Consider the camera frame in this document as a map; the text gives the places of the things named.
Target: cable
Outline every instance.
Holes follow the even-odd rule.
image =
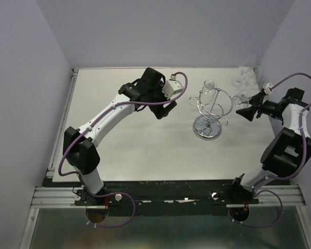
[[[177,100],[178,98],[180,98],[186,91],[187,87],[188,87],[188,78],[186,76],[185,73],[182,72],[176,72],[174,74],[172,74],[172,76],[176,76],[176,75],[182,75],[185,80],[186,80],[186,84],[185,87],[183,88],[182,92],[177,95],[175,98],[173,98],[172,100],[167,100],[164,102],[137,102],[137,101],[126,101],[126,102],[120,102],[117,103],[113,106],[111,106],[109,109],[105,110],[101,115],[99,115],[99,117],[97,117],[94,122],[92,124],[90,124],[90,127],[94,127],[106,114],[108,114],[111,110],[115,109],[116,107],[120,106],[120,105],[127,105],[127,104],[138,104],[138,105],[166,105],[169,104],[175,100]],[[59,168],[58,168],[58,173],[59,176],[67,176],[67,175],[71,175],[71,174],[79,174],[78,171],[71,171],[71,172],[67,172],[67,173],[62,173],[62,165],[64,160],[66,159],[66,157],[68,156],[68,153],[70,152],[70,150],[72,149],[72,147],[86,134],[90,131],[89,128],[86,128],[85,131],[83,131],[67,148],[67,150],[65,151],[65,153],[63,154],[63,157],[61,158],[60,164],[59,164]]]
[[[234,223],[237,223],[237,224],[240,224],[240,225],[243,225],[243,226],[246,226],[246,227],[253,227],[253,228],[268,228],[268,227],[273,227],[277,224],[279,224],[279,222],[282,220],[282,217],[284,215],[284,205],[281,201],[281,198],[280,196],[278,196],[276,193],[274,193],[273,191],[270,191],[268,189],[263,189],[263,190],[260,190],[257,194],[253,195],[254,197],[257,197],[259,194],[263,193],[263,192],[270,192],[272,194],[274,194],[276,196],[276,198],[278,198],[279,202],[280,202],[280,206],[281,206],[281,213],[278,217],[278,219],[273,222],[272,224],[269,224],[269,225],[252,225],[252,224],[247,224],[247,223],[243,223],[243,222],[238,222],[237,220],[235,220],[233,218],[233,216],[231,215],[231,209],[228,209],[228,216],[229,218],[232,220],[232,222]]]
[[[79,185],[82,185],[82,183],[76,184],[76,185],[73,187],[72,192],[73,192],[74,194],[78,195],[79,197],[82,197],[78,192],[74,192],[74,189],[77,188]]]
[[[91,225],[96,226],[96,227],[117,228],[117,227],[122,227],[122,226],[124,226],[124,225],[126,225],[126,224],[128,224],[129,222],[132,221],[132,219],[135,216],[135,212],[136,212],[136,204],[135,204],[134,199],[129,194],[123,193],[123,192],[117,192],[117,193],[108,193],[108,194],[105,194],[105,195],[95,195],[85,185],[85,183],[83,182],[82,177],[78,177],[78,178],[81,181],[81,183],[83,184],[83,187],[85,188],[85,190],[89,193],[89,195],[91,195],[91,196],[93,196],[95,198],[104,198],[104,197],[115,196],[115,195],[123,195],[123,196],[127,196],[131,200],[131,202],[133,203],[133,213],[132,213],[132,215],[130,216],[130,218],[127,221],[125,221],[125,222],[123,222],[123,223],[121,223],[119,225],[108,225],[108,226],[106,226],[106,225],[101,225],[101,224],[97,224],[97,223],[92,223],[89,220],[89,214],[86,212],[86,219],[88,220],[87,224],[91,224]]]
[[[305,74],[305,73],[295,73],[295,74],[289,75],[288,77],[286,77],[283,80],[281,80],[280,82],[278,82],[275,86],[273,86],[271,88],[271,90],[273,90],[274,88],[278,87],[280,84],[285,82],[287,79],[290,79],[291,77],[296,76],[296,75],[303,75],[303,76],[308,77],[311,80],[311,76],[308,75],[308,74]],[[303,131],[303,127],[302,127],[303,126],[303,112],[306,111],[310,106],[311,106],[311,102],[301,110],[300,115],[299,115],[299,127],[300,127],[299,129],[300,129],[300,133],[301,133],[301,136],[302,136],[302,139],[303,139],[303,156],[302,156],[302,161],[301,161],[300,166],[298,167],[298,169],[294,173],[292,173],[291,175],[289,175],[287,177],[278,177],[278,176],[274,176],[274,175],[268,175],[267,176],[268,178],[274,178],[274,179],[277,179],[277,180],[286,181],[286,180],[290,180],[290,179],[296,177],[300,173],[300,171],[302,170],[302,168],[303,168],[303,166],[305,164],[305,161],[306,161],[306,154],[307,154],[306,137],[305,137],[305,134],[304,134],[304,131]],[[254,186],[258,186],[258,184],[260,184],[264,180],[265,180],[264,178],[260,179],[259,181],[257,181],[255,183]],[[278,198],[278,200],[280,202],[280,206],[281,206],[281,213],[280,213],[278,219],[274,223],[272,223],[270,225],[266,225],[266,226],[250,225],[250,224],[241,223],[241,222],[238,222],[238,221],[234,220],[234,218],[230,214],[230,209],[228,209],[228,216],[231,218],[232,222],[235,222],[235,223],[238,223],[238,224],[241,224],[241,225],[244,225],[244,226],[248,226],[248,227],[255,227],[255,228],[268,228],[268,227],[277,225],[281,221],[282,216],[284,214],[284,206],[282,204],[281,198],[276,193],[274,193],[274,192],[272,192],[270,190],[267,190],[267,189],[261,190],[261,191],[259,191],[256,194],[254,193],[253,196],[257,197],[262,192],[270,192],[270,193],[274,194],[276,196],[276,198]]]

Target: screw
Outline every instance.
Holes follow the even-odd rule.
[[[81,199],[81,196],[78,196],[78,195],[75,195],[74,196],[74,199],[75,199],[75,201],[79,201],[80,199]]]
[[[121,199],[122,199],[122,195],[121,194],[116,194],[115,195],[115,200],[117,200],[117,201],[121,201]]]
[[[212,196],[212,199],[215,200],[215,201],[219,199],[219,195],[218,195],[218,193],[216,193],[216,192],[213,192],[213,193],[211,194],[211,196]]]

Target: black bracket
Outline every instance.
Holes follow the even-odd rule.
[[[132,83],[123,85],[119,94],[124,94],[130,101],[137,102],[165,102],[167,97],[162,92],[162,88],[166,83],[166,78],[163,74],[148,67],[145,69],[142,77]],[[164,107],[163,105],[149,106],[150,110],[155,114],[157,119],[166,117],[168,113],[177,105],[175,101]],[[135,111],[138,111],[140,105],[135,104]]]
[[[260,159],[260,162],[263,164],[263,170],[271,171],[279,177],[286,177],[293,174],[302,161],[302,139],[302,136],[296,134],[293,130],[283,128],[266,148]],[[311,157],[310,138],[306,139],[306,144],[307,154],[305,163]],[[287,148],[291,148],[296,155],[287,152]]]
[[[135,201],[136,216],[177,216],[177,215],[227,215],[227,204],[245,204],[244,200],[233,200],[228,196],[232,180],[212,181],[144,181],[105,182],[105,188],[98,193],[128,193]],[[105,198],[94,198],[85,190],[79,190],[81,199],[76,206],[106,205]],[[259,203],[252,199],[250,204]],[[132,203],[122,196],[108,198],[109,216],[130,216]]]

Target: wine glass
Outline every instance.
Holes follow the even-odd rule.
[[[238,91],[237,95],[233,97],[233,103],[239,108],[247,108],[249,100],[251,100],[251,94],[246,89]]]
[[[238,68],[243,75],[246,74],[255,64],[256,56],[252,53],[247,53]]]
[[[256,64],[256,56],[252,53],[247,53],[239,64],[238,69],[241,72],[241,75],[246,74],[251,68]],[[235,87],[243,87],[245,85],[244,80],[237,78],[232,80],[232,84]]]
[[[260,66],[253,66],[245,75],[244,83],[247,87],[254,86],[257,84],[261,78],[262,69]]]
[[[206,81],[204,81],[204,86],[202,88],[202,91],[207,91],[205,94],[206,95],[214,95],[217,91],[215,90],[216,88],[216,82],[212,79],[208,79]]]

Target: round metal base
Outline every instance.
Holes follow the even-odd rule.
[[[202,116],[196,118],[193,122],[192,129],[197,137],[203,140],[215,140],[220,136],[221,124],[217,121],[216,117],[211,115],[205,115],[208,121],[206,121]]]

